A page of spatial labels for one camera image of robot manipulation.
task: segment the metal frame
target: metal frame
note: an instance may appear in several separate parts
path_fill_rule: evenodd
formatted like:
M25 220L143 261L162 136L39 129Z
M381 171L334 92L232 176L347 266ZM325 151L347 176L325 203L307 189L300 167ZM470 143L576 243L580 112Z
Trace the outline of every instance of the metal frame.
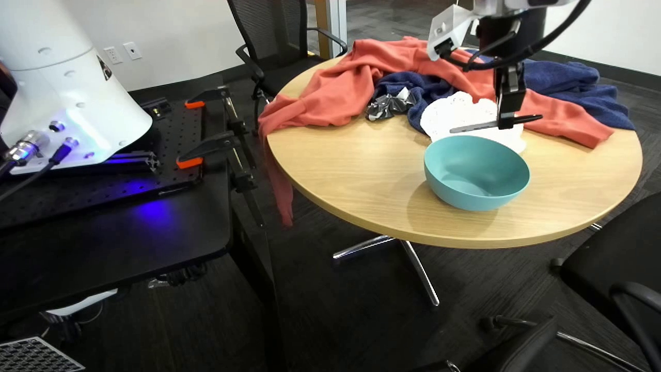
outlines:
M365 241L360 241L360 243L354 243L354 245L349 245L345 249L334 252L333 261L347 261L347 258L354 258L354 256L362 256L362 254L370 252L373 247L379 247L379 245L388 243L388 241L395 241L395 238L376 236L373 240L365 240ZM409 262L414 264L415 274L417 274L421 286L426 288L433 307L438 307L441 299L438 299L437 286L434 286L426 266L421 264L414 243L409 240L398 240L398 243L406 249Z
M537 322L528 319L528 317L506 317L506 316L490 316L490 317L485 317L485 322L492 329L503 329L503 326L528 326L529 329L529 326L537 325ZM640 365L637 365L637 364L632 364L632 362L628 362L628 359L624 359L624 357L621 357L621 356L616 356L616 354L612 354L612 351L608 351L603 346L597 346L595 343L578 338L574 335L559 330L556 338L560 338L565 343L571 343L571 345L574 345L574 346L578 346L578 348L583 348L583 351L586 351L586 354L592 354L592 356L595 356L595 357L599 357L599 359L603 359L603 362L608 362L608 364L612 364L616 367L622 367L622 370L628 370L628 372L644 372Z

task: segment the white robot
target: white robot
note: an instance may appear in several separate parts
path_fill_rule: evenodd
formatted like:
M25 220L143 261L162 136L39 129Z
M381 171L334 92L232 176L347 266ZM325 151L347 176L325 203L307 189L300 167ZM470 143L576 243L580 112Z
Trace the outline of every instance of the white robot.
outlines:
M18 86L0 125L4 170L39 171L62 145L54 170L102 162L152 127L60 0L0 7L0 62Z

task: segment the table leg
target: table leg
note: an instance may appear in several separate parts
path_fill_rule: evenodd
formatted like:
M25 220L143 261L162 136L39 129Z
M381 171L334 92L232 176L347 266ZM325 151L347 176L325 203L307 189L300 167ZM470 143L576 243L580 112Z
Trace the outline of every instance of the table leg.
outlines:
M334 252L333 261L343 261L343 258L351 258L351 256L364 254L364 252L367 252L367 249L373 249L376 245L388 243L393 240L395 238L391 238L391 236L376 236L373 240L365 240L365 241L360 241L356 245L349 245L345 249Z
M441 306L441 299L438 299L437 286L434 286L434 282L433 282L426 266L421 264L421 261L419 261L414 243L411 243L409 240L402 240L402 245L406 247L408 258L411 261L411 264L414 264L414 268L415 268L415 273L417 273L417 278L419 278L421 286L426 288L426 294L427 294L427 297L429 297L429 303L433 303L434 307L438 307L438 306Z
M345 249L334 252L334 254L333 254L333 261L354 258L354 256L365 254L365 252L370 252L373 247L379 247L379 245L388 243L388 241L395 241L395 238L391 238L391 236L376 236L376 238L373 238L373 240L365 240L365 241L360 241L360 243L356 243L356 245L349 245L349 247L345 247ZM426 288L426 294L427 294L427 297L429 297L433 307L438 307L438 306L441 306L441 299L438 299L437 286L434 286L434 282L433 282L426 266L421 264L421 261L419 261L414 243L411 243L409 240L398 240L398 241L402 241L408 258L411 261L411 264L414 264L414 268L415 268L415 273L417 273L417 276L419 276L419 282L424 284L424 288Z
M282 329L282 316L279 316L282 309L279 309L277 288L235 213L233 213L233 245L230 254L267 307L268 370L285 372L290 370L290 357L288 357L290 354L288 354L288 345Z

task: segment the black cable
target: black cable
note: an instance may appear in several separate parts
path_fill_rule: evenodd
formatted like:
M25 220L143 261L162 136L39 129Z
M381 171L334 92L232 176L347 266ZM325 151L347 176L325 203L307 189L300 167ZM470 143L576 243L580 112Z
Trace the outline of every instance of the black cable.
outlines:
M553 38L559 38L583 12L584 7L592 3L592 0L578 0L578 3L573 7L573 12L565 18L565 22L560 22L551 33L547 33L544 38L539 38L537 44L532 44L529 47L526 47L519 54L501 57L501 59L492 59L487 64L477 64L477 62L463 62L450 56L445 56L445 59L449 59L454 65L460 65L463 70L490 70L490 67L504 67L504 65L513 65L519 64L526 57L532 57L533 54L541 51L544 47L547 47Z
M16 194L18 189L27 187L30 183L34 183L35 180L39 180L44 173L48 173L54 167L54 162L48 162L46 167L42 167L37 173L25 177L21 183L12 185L10 189L7 189L4 194L0 194L0 203L12 194Z
M0 165L0 177L4 176L4 173L9 173L10 170L14 170L14 160L10 160L10 159L7 159L2 165Z
M513 20L519 22L516 28L521 28L523 14L526 14L526 12L513 17ZM477 59L479 56L490 56L492 49L501 47L503 44L513 40L516 34L519 34L519 30L514 30L514 27L511 27L509 34L504 34L504 37L496 38L493 44L485 46L484 49L476 51L468 64L470 64L470 65L476 64L476 59Z
M16 194L18 189L27 187L30 183L34 183L35 180L39 180L44 173L48 173L49 170L54 170L58 162L62 162L64 157L69 157L69 152L77 147L77 143L73 139L66 139L56 152L48 159L48 162L34 176L25 177L21 183L12 185L10 189L0 194L0 203L7 200L9 195Z

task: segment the orange clip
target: orange clip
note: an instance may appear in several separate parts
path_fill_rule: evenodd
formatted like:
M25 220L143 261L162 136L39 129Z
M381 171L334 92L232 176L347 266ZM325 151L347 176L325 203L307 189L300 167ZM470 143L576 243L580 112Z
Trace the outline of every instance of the orange clip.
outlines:
M185 108L186 109L203 109L203 108L207 108L207 102L205 101L185 101Z
M205 159L203 157L192 157L192 159L186 159L186 160L176 160L178 162L178 170L180 171L188 171L188 170L195 170L195 167L203 167Z

